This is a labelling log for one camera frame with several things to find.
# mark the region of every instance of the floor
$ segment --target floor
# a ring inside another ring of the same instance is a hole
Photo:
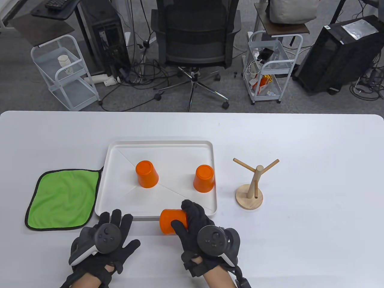
[[[19,11],[19,15],[28,13],[40,0],[28,0]],[[254,0],[241,0],[238,8],[241,10],[242,30],[237,34],[235,45],[245,48],[247,44],[246,31],[253,29],[255,21]],[[336,9],[338,1],[321,0],[317,19],[308,23],[309,35],[305,35],[304,46],[315,42],[321,28],[328,24]],[[148,37],[148,28],[143,17],[139,0],[132,1],[135,30],[142,37]],[[148,16],[155,8],[156,2],[144,1],[144,8]],[[358,13],[360,5],[358,0],[347,0],[345,9],[339,20],[350,19]],[[75,28],[72,35],[80,41],[82,39],[79,27],[74,15],[68,20],[68,24]],[[64,106],[59,103],[48,91],[36,66],[31,60],[30,50],[32,46],[17,33],[6,32],[0,35],[0,113],[7,110],[47,110],[63,111]],[[236,56],[240,51],[234,49]],[[306,52],[301,53],[298,63],[302,61]],[[157,44],[154,43],[148,50],[148,58],[157,58]],[[203,69],[202,74],[213,71]],[[221,108],[222,100],[218,99],[208,91],[197,88],[191,112],[230,112],[230,113],[351,113],[351,114],[378,114],[384,116],[384,101],[379,99],[373,102],[362,101],[349,93],[348,86],[342,91],[330,96],[326,93],[316,95],[307,94],[297,83],[290,81],[287,92],[281,104],[276,101],[257,102],[250,105],[245,84],[241,77],[241,57],[233,60],[233,64],[227,70],[220,69],[221,81],[208,80],[205,84],[221,92],[230,99],[228,110]],[[176,84],[180,79],[174,77],[171,84]],[[96,85],[101,97],[106,95],[114,87],[105,87],[104,84]],[[190,86],[166,92],[161,101],[151,101],[145,105],[132,109],[131,111],[161,111],[161,112],[184,112],[189,102]],[[108,110],[119,111],[143,103],[153,98],[153,89],[136,90],[132,87],[119,87],[113,91],[105,100],[104,107]],[[93,103],[83,109],[84,111],[102,111],[98,103]]]

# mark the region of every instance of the black glove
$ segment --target black glove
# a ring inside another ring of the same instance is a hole
[[[119,209],[113,210],[111,216],[111,223],[119,227],[121,232],[121,242],[118,248],[108,254],[97,253],[96,255],[90,255],[76,266],[73,266],[73,273],[68,276],[67,280],[61,287],[69,287],[87,272],[100,279],[100,281],[102,282],[101,287],[108,287],[108,284],[111,282],[112,279],[112,274],[115,273],[115,271],[120,274],[123,270],[124,262],[140,246],[140,241],[135,239],[129,242],[128,245],[126,245],[124,248],[122,247],[125,242],[125,239],[127,238],[129,229],[132,224],[132,220],[133,216],[131,214],[126,214],[123,216],[123,218],[121,218],[121,211]],[[100,215],[99,223],[96,224],[94,228],[98,229],[101,225],[105,223],[109,223],[108,212],[103,212]],[[77,245],[72,244],[71,253],[74,249],[76,249],[76,246]],[[106,265],[114,266],[114,271],[108,272],[105,269]]]
[[[171,226],[179,236],[184,249],[181,259],[184,262],[185,269],[190,271],[192,277],[201,276],[216,266],[225,263],[221,257],[205,254],[197,244],[197,234],[200,229],[207,225],[215,225],[215,223],[206,216],[203,207],[190,200],[184,200],[181,203],[181,209],[187,214],[188,230],[178,220],[172,221]],[[196,264],[191,260],[199,256],[203,258],[201,264]]]

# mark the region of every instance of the black computer case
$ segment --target black computer case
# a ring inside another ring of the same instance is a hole
[[[379,32],[355,40],[342,27],[360,19]],[[309,92],[335,94],[341,87],[357,81],[384,47],[384,23],[370,15],[324,26],[296,73],[297,80]]]
[[[127,47],[121,21],[109,0],[82,0],[80,2],[91,36],[92,46],[106,73],[118,76],[120,68],[129,72]]]

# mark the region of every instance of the white cart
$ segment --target white cart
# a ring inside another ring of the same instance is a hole
[[[61,45],[60,40],[66,37],[73,41],[80,59]],[[57,49],[39,57],[35,56],[37,48],[41,48],[54,42],[58,44]],[[61,67],[57,59],[60,55],[68,55],[71,64]],[[97,100],[100,101],[99,94],[92,81],[91,75],[89,74],[80,48],[73,36],[63,35],[37,47],[33,47],[31,50],[31,57],[43,76],[49,91],[51,91],[57,100],[59,100],[69,111],[79,111]],[[73,74],[68,75],[65,70],[70,67],[73,70]],[[87,74],[91,81],[91,85],[81,78],[81,76],[85,74]]]
[[[280,103],[281,99],[283,98],[284,92],[287,88],[288,81],[291,77],[293,67],[295,66],[297,57],[299,56],[299,52],[303,44],[303,36],[301,36],[300,34],[275,35],[275,36],[272,36],[272,38],[276,38],[276,40],[253,41],[253,39],[256,38],[256,35],[260,33],[266,33],[266,31],[264,30],[256,31],[249,38],[250,41],[248,42],[248,51],[246,56],[244,57],[245,59],[243,59],[243,62],[244,62],[243,79],[247,87],[249,97],[251,98],[252,105],[254,105],[256,101],[265,101],[265,100],[277,100],[277,102]],[[297,52],[295,54],[295,58],[289,59],[286,51],[283,48],[281,41],[284,37],[292,37],[292,36],[299,37],[300,43],[299,43]],[[273,54],[269,57],[267,62],[265,62],[264,64],[261,64],[257,60],[257,55],[264,48],[273,50]],[[252,69],[249,68],[250,65],[256,65],[255,67],[257,71],[252,71]],[[276,80],[275,75],[278,75],[278,74],[288,75],[286,77],[283,89],[281,89],[279,83]],[[269,85],[264,90],[260,91],[259,93],[256,93],[256,91],[259,91],[260,82],[264,75],[270,75],[272,78],[272,82],[269,83]],[[254,79],[254,82],[257,80],[257,85],[255,84],[254,89],[253,89],[252,83],[250,83],[252,79]]]

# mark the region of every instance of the keyboard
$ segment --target keyboard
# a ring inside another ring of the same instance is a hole
[[[61,11],[64,9],[66,5],[68,5],[71,0],[49,0],[45,7],[50,10],[58,10]]]

